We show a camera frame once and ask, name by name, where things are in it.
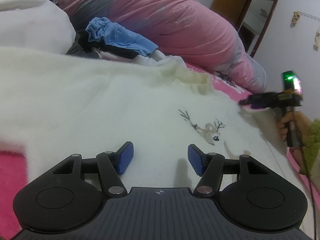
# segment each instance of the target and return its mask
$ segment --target white pillow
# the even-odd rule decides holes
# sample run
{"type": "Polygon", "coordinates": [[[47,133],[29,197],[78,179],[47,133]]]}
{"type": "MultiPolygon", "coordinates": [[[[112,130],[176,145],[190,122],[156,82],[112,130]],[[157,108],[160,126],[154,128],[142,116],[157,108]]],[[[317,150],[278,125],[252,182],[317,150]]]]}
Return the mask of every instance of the white pillow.
{"type": "Polygon", "coordinates": [[[66,54],[76,32],[49,0],[0,0],[0,46],[66,54]]]}

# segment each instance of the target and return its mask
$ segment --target blue gripper pad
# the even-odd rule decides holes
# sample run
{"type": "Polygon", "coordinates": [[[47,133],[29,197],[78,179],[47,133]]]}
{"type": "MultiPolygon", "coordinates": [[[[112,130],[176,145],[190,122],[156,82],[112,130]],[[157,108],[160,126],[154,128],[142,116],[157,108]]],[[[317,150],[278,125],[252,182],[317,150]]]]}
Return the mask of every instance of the blue gripper pad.
{"type": "Polygon", "coordinates": [[[192,148],[191,145],[188,146],[188,160],[196,174],[198,176],[202,176],[205,172],[205,167],[202,165],[201,156],[192,148]]]}
{"type": "Polygon", "coordinates": [[[125,170],[129,166],[132,158],[133,158],[133,143],[130,142],[128,144],[128,146],[120,153],[119,163],[115,168],[118,175],[124,174],[125,170]]]}

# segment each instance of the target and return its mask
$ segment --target green towel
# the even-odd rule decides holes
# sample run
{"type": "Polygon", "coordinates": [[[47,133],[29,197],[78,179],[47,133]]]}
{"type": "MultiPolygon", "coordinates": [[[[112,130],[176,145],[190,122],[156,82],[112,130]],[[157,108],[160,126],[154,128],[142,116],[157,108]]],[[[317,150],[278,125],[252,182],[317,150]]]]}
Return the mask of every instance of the green towel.
{"type": "MultiPolygon", "coordinates": [[[[319,154],[319,150],[320,150],[320,119],[315,119],[310,127],[310,130],[308,133],[308,139],[306,142],[306,148],[304,150],[306,167],[309,171],[309,174],[311,174],[311,170],[314,167],[316,158],[319,154]]],[[[300,174],[306,175],[305,167],[303,166],[301,167],[300,174]]]]}

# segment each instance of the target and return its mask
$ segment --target hanging item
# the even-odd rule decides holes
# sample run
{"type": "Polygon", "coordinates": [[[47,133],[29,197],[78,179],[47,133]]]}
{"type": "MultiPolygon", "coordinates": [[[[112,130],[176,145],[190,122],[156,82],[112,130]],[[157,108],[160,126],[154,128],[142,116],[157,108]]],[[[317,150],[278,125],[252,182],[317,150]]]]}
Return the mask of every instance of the hanging item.
{"type": "Polygon", "coordinates": [[[291,23],[295,26],[297,21],[300,19],[300,12],[293,12],[291,23]]]}
{"type": "Polygon", "coordinates": [[[314,49],[318,50],[319,45],[320,45],[320,27],[318,28],[318,30],[316,32],[314,49]]]}
{"type": "Polygon", "coordinates": [[[220,133],[218,132],[219,129],[221,128],[225,128],[225,125],[222,122],[219,122],[218,119],[218,126],[216,124],[216,122],[214,122],[214,125],[212,125],[211,123],[207,123],[205,125],[205,129],[202,129],[201,127],[199,127],[197,124],[193,124],[190,121],[190,117],[188,112],[186,111],[186,113],[182,112],[180,109],[178,109],[180,111],[180,115],[184,118],[184,120],[186,120],[188,123],[190,123],[190,125],[193,127],[193,129],[195,129],[198,134],[201,135],[201,137],[203,137],[207,143],[214,145],[214,142],[219,141],[219,136],[220,133]]]}

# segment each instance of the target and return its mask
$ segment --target hand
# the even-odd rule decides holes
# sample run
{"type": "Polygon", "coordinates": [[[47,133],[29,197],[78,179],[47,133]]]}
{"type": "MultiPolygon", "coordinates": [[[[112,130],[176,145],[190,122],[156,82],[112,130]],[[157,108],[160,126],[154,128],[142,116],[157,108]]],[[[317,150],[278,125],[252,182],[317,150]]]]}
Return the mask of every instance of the hand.
{"type": "Polygon", "coordinates": [[[297,122],[297,127],[301,134],[302,143],[303,145],[306,145],[308,132],[312,122],[302,112],[287,113],[279,122],[277,122],[279,135],[282,140],[285,140],[287,138],[288,129],[285,127],[284,124],[294,119],[297,122]]]}
{"type": "Polygon", "coordinates": [[[295,159],[295,161],[297,162],[297,164],[299,164],[299,166],[302,167],[302,165],[303,165],[302,152],[300,150],[295,150],[292,153],[292,156],[295,159]]]}

